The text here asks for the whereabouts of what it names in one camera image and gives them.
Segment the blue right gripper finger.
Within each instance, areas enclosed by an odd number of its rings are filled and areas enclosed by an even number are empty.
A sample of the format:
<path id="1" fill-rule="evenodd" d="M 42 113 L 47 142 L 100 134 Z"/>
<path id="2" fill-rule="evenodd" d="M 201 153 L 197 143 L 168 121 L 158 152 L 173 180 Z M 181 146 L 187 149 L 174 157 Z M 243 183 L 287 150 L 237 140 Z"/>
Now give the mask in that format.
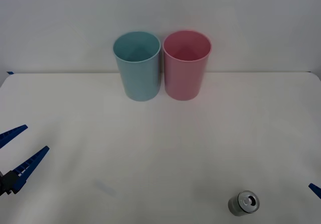
<path id="1" fill-rule="evenodd" d="M 313 183 L 310 183 L 308 185 L 308 187 L 310 188 L 310 190 L 318 197 L 321 199 L 321 188 L 319 188 L 318 186 L 314 185 Z"/>

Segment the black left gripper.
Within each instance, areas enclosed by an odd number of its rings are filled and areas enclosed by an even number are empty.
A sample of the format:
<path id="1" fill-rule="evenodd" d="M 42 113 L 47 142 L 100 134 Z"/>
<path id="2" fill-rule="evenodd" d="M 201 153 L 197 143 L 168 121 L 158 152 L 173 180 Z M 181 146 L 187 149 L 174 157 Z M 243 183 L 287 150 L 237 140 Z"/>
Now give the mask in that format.
<path id="1" fill-rule="evenodd" d="M 14 139 L 20 133 L 25 131 L 27 128 L 27 125 L 22 125 L 4 133 L 1 133 L 0 148 L 4 147 L 12 139 Z M 9 171 L 5 175 L 1 173 L 0 195 L 3 195 L 4 193 L 11 194 L 12 192 L 14 194 L 17 194 L 25 185 L 27 179 L 30 177 L 30 175 L 33 173 L 33 171 L 36 169 L 36 167 L 39 165 L 42 159 L 45 157 L 49 149 L 50 148 L 48 146 L 45 146 L 15 169 Z"/>

